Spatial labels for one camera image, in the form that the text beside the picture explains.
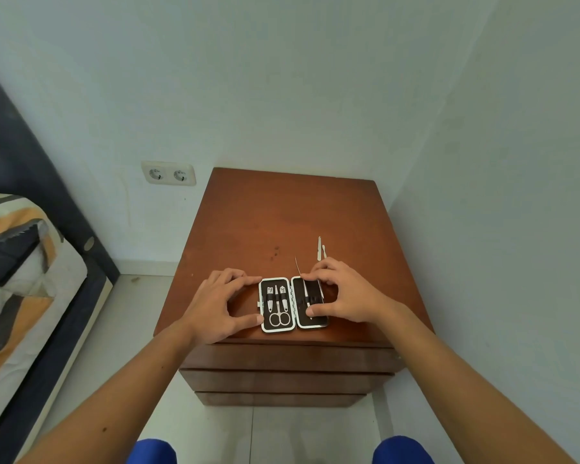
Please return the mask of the person's left hand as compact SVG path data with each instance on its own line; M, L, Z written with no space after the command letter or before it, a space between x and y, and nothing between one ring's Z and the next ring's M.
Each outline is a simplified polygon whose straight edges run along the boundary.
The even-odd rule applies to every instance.
M248 276L246 286L217 286L219 270L210 273L197 289L183 315L180 326L191 348L213 344L236 333L231 333L231 317L227 305L243 288L258 285L261 276Z

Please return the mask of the person's right hand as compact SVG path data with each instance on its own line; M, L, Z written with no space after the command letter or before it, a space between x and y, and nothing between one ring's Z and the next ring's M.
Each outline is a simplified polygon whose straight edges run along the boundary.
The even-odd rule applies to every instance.
M377 324L385 310L394 306L392 299L372 286L355 269L332 257L318 262L311 272L301 273L301 277L337 286L336 300L323 304L340 304L341 319Z

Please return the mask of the thin silver pick tool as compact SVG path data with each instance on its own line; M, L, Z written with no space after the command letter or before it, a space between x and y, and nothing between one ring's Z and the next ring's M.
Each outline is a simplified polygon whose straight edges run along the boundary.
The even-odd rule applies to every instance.
M308 317L306 315L306 309L310 305L310 297L309 297L309 291L307 290L306 282L301 277L301 270L300 270L299 265L298 265L297 257L295 257L295 265L296 265L297 271L299 273L299 275L294 278L294 282L293 282L294 293L295 293L295 298L296 298L295 303L297 305L297 319L299 321L299 326L301 328L305 328L305 326L309 326L309 323L305 324L304 321L307 319L311 319L311 317Z

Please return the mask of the black white-trimmed manicure case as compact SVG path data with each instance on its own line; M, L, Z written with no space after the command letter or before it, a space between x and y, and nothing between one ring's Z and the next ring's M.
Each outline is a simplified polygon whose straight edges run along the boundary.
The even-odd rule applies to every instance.
M320 281L304 280L300 276L291 279L264 278L258 284L257 302L264 319L262 331L266 334L279 334L296 328L325 328L329 324L327 316L310 317L306 313L312 304L324 302Z

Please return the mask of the person's left forearm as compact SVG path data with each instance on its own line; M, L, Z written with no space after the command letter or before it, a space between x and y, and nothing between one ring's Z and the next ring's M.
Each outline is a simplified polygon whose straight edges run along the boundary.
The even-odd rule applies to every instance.
M187 354L225 336L204 324L177 322L165 329L18 464L125 464Z

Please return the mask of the person's right forearm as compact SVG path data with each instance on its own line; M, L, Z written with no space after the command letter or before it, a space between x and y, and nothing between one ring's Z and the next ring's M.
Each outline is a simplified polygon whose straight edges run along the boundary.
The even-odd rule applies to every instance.
M405 305L387 302L377 325L465 464L576 464Z

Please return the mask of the small silver scissors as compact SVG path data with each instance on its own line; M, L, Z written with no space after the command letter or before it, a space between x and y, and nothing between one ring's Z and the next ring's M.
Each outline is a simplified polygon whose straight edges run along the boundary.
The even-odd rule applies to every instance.
M270 324L274 328L288 327L292 322L290 311L285 312L279 296L279 286L274 287L275 300L273 301L273 311L270 314Z

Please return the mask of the brown wooden drawer front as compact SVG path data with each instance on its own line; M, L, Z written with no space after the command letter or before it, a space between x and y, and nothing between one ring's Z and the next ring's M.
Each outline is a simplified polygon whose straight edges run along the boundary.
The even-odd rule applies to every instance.
M392 349L219 343L195 348L182 369L396 374L406 365Z
M366 397L356 394L195 393L206 406L346 408Z
M387 374L180 370L194 392L363 395L392 378Z

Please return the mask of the brown wooden nightstand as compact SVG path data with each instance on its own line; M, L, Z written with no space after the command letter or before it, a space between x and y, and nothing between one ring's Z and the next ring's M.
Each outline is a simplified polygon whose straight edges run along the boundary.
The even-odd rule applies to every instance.
M207 184L155 334L185 312L201 282L227 267L264 278L298 276L317 262L317 239L432 328L377 186L371 180L215 168ZM220 343L393 349L370 324L239 332Z

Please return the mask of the person's blue trousers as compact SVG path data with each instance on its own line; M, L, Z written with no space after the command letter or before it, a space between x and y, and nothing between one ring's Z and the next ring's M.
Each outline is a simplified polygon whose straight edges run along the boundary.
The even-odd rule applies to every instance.
M178 464L178 458L168 442L143 439L136 442L126 464ZM435 463L418 441L406 436L393 436L378 445L372 456L372 464Z

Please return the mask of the striped orange grey bedding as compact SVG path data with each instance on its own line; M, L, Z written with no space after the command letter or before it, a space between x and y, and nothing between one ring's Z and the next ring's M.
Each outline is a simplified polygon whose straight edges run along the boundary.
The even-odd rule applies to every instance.
M38 205L0 194L0 416L87 276Z

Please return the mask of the white double wall socket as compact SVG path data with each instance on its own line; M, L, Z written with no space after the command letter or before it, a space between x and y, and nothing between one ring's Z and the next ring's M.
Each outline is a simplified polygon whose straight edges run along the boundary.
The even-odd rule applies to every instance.
M195 186L195 170L191 164L162 161L141 161L141 170L150 184L166 186Z

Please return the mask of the dark blue bed frame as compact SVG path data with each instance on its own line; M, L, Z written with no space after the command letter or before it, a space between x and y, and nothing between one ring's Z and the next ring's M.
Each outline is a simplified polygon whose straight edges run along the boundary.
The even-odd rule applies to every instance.
M119 277L119 271L1 85L0 194L27 198L43 209L53 225L83 257L88 271L62 319L0 416L0 464L15 464L39 435Z

